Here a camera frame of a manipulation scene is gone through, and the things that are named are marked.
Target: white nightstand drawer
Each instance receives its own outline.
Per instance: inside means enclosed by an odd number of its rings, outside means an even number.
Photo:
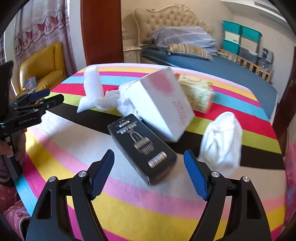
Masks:
[[[124,62],[126,62],[126,60],[137,59],[137,51],[134,51],[134,50],[125,51],[123,52],[123,58],[124,58]]]
[[[134,58],[134,59],[129,59],[129,60],[124,60],[125,63],[137,63],[137,59]]]

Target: storage bin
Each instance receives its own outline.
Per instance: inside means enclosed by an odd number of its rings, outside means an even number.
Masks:
[[[257,53],[258,43],[255,41],[252,41],[250,39],[246,39],[245,37],[241,36],[240,45],[244,49],[247,49],[253,53]]]
[[[239,53],[239,44],[236,44],[234,42],[231,42],[227,39],[223,39],[223,49],[234,53],[234,54],[238,54]]]
[[[246,27],[246,26],[242,26],[242,36],[251,39],[253,41],[256,41],[257,43],[260,43],[262,34],[252,28]]]
[[[265,59],[258,57],[258,66],[261,66],[265,71],[270,72],[272,70],[272,64],[268,63]]]
[[[225,31],[225,39],[239,44],[240,35]]]
[[[224,20],[223,28],[224,28],[224,31],[232,32],[238,35],[242,34],[242,26],[238,23],[233,23],[233,22]]]
[[[239,48],[239,56],[243,57],[244,59],[256,64],[258,59],[258,54],[253,53],[247,49],[244,49],[242,47]]]

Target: black product box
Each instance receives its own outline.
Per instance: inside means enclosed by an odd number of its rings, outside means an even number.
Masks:
[[[158,183],[176,162],[176,153],[133,114],[108,125],[121,152],[148,185]]]

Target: blue bed sheet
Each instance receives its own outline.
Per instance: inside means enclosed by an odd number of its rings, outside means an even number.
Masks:
[[[180,67],[211,74],[250,89],[268,118],[271,117],[276,102],[276,89],[248,69],[220,56],[214,61],[181,55],[168,55],[164,50],[145,48],[142,56],[161,65]]]

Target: white cloth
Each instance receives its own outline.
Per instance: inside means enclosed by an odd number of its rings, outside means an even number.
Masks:
[[[77,113],[93,108],[106,111],[116,107],[123,116],[134,114],[141,120],[138,111],[126,92],[134,82],[124,83],[119,86],[118,90],[106,91],[106,94],[104,94],[97,66],[92,65],[87,67],[84,72],[83,84],[86,96],[80,99]]]
[[[241,148],[242,127],[232,112],[224,112],[207,126],[198,160],[227,177],[240,165]]]

